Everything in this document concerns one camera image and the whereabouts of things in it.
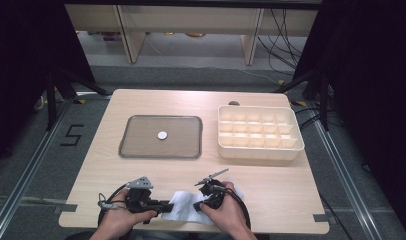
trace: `hand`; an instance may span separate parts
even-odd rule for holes
[[[223,182],[222,184],[235,192],[231,182]],[[200,209],[222,232],[228,233],[234,239],[256,239],[246,225],[246,219],[240,205],[229,194],[225,194],[224,201],[218,209],[212,209],[203,203],[200,204]]]
[[[120,207],[106,211],[100,226],[90,240],[109,240],[119,238],[125,235],[137,223],[150,220],[157,216],[156,211],[147,211],[143,213],[131,213],[128,211],[125,203],[123,203],[127,193],[128,189],[122,189],[113,198],[112,201],[122,201],[116,203]]]

